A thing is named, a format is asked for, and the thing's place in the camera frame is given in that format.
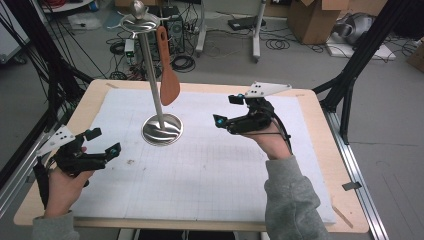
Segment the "white stand leg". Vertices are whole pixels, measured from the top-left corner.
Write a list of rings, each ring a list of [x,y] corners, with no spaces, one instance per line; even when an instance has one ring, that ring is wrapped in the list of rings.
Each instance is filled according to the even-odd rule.
[[[195,48],[196,56],[199,57],[204,49],[205,38],[206,38],[206,24],[205,24],[205,6],[204,0],[200,0],[200,26],[198,32],[197,45]]]
[[[256,22],[253,31],[252,37],[252,55],[255,63],[259,62],[260,59],[260,29],[262,25],[262,20],[266,8],[266,0],[260,0],[259,11],[256,16]]]

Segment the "large cardboard box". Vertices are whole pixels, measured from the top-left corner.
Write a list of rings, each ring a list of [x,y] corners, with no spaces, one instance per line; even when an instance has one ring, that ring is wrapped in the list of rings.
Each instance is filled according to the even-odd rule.
[[[323,44],[349,0],[292,0],[287,25],[303,44]]]

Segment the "black computer tower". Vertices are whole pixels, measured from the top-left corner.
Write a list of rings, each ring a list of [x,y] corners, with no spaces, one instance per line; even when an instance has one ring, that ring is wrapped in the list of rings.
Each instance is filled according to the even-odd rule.
[[[175,52],[185,51],[183,18],[177,6],[164,6],[162,16],[165,18],[164,26],[167,29],[168,38],[172,42]]]

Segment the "person's right hand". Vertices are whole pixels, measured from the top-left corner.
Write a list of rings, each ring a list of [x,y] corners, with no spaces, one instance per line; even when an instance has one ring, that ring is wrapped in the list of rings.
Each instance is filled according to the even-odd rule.
[[[288,144],[274,123],[263,130],[243,134],[243,137],[255,141],[269,160],[283,160],[292,156]]]

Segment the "wooden spatula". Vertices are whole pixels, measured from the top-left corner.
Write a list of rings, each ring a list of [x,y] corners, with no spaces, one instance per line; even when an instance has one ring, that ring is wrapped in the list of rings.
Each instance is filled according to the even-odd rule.
[[[167,32],[164,26],[157,28],[156,36],[162,64],[160,101],[164,106],[168,106],[177,99],[180,93],[180,83],[171,66]]]

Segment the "white foam board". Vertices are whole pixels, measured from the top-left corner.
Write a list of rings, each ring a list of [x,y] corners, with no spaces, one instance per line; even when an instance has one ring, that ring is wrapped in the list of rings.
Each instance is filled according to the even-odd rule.
[[[373,60],[383,61],[394,61],[396,59],[396,55],[385,44],[381,44],[376,50],[368,48],[355,50],[353,45],[336,34],[332,34],[327,39],[325,46],[331,57],[352,58],[353,56],[366,56]]]

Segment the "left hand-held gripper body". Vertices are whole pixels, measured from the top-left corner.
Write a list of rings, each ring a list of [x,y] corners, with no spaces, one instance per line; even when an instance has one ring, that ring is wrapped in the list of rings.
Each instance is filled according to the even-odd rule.
[[[84,132],[75,135],[67,126],[62,125],[36,151],[36,156],[43,157],[55,150],[56,153],[52,159],[67,174],[79,174],[83,171],[104,169],[107,163],[105,153],[86,154],[83,152],[82,145],[87,140]]]

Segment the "white cabinet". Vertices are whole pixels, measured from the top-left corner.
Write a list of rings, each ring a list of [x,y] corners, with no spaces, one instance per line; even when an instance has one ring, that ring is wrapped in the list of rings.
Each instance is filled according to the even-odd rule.
[[[0,0],[0,64],[26,64],[21,48],[29,39],[3,0]]]

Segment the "metal utensil stand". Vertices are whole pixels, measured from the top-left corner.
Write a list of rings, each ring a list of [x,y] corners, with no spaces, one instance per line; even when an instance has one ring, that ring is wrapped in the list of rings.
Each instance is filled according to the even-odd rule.
[[[122,28],[137,39],[147,71],[147,80],[153,100],[153,115],[148,117],[141,127],[141,136],[153,146],[167,146],[175,143],[183,133],[182,120],[171,113],[164,113],[160,101],[160,84],[157,84],[155,66],[152,60],[148,35],[154,33],[161,25],[163,18],[148,12],[148,7],[142,0],[130,0],[128,14],[124,14],[116,28]]]

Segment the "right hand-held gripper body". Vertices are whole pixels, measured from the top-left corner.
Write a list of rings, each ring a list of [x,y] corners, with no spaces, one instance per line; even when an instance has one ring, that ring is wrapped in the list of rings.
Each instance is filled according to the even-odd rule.
[[[243,94],[248,113],[244,116],[228,119],[227,131],[231,134],[244,134],[267,128],[275,113],[274,107],[265,97],[291,88],[290,84],[254,82]]]

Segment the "person's left hand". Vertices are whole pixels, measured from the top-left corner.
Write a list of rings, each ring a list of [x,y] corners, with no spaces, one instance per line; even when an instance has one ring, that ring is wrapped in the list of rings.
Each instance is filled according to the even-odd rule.
[[[49,197],[44,217],[56,218],[67,214],[93,174],[93,171],[83,171],[71,177],[60,168],[55,168],[49,175]]]

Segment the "grey bag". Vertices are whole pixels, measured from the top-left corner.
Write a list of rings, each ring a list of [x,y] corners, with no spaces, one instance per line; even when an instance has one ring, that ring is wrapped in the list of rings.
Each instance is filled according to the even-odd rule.
[[[338,19],[332,29],[339,37],[350,45],[356,45],[375,21],[375,17],[366,13],[347,13]]]

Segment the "white grid mat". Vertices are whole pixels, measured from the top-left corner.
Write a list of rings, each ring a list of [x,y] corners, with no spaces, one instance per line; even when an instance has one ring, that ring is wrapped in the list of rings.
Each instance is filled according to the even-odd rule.
[[[257,144],[214,123],[247,108],[221,93],[183,92],[166,107],[183,123],[168,146],[145,141],[141,128],[154,115],[147,90],[111,89],[92,122],[102,131],[86,142],[90,153],[119,143],[120,155],[90,178],[73,206],[78,217],[263,222],[266,156]]]

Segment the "aluminium rail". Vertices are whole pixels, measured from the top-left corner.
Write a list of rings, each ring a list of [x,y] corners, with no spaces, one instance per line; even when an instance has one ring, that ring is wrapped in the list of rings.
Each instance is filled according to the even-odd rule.
[[[365,218],[367,220],[367,224],[369,227],[369,231],[372,234],[372,238],[374,240],[390,240],[385,229],[385,226],[380,218],[378,210],[374,204],[370,191],[368,190],[368,186],[366,181],[362,175],[360,167],[356,161],[355,155],[351,146],[344,142],[339,130],[341,128],[340,120],[336,113],[331,113],[326,110],[323,111],[324,116],[327,120],[337,148],[340,152],[342,161],[347,170],[347,174],[349,176],[349,182],[359,182],[362,187],[354,191]]]
[[[0,218],[15,201],[24,185],[35,181],[33,167],[37,163],[36,151],[61,125],[61,120],[50,121],[47,114],[43,114],[0,170]]]

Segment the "power supply with green display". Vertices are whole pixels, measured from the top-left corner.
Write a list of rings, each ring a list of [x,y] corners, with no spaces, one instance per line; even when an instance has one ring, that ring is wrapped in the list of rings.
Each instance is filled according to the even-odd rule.
[[[135,41],[133,39],[126,39],[124,46],[124,54],[127,60],[127,63],[130,66],[137,64],[137,54],[135,49]]]

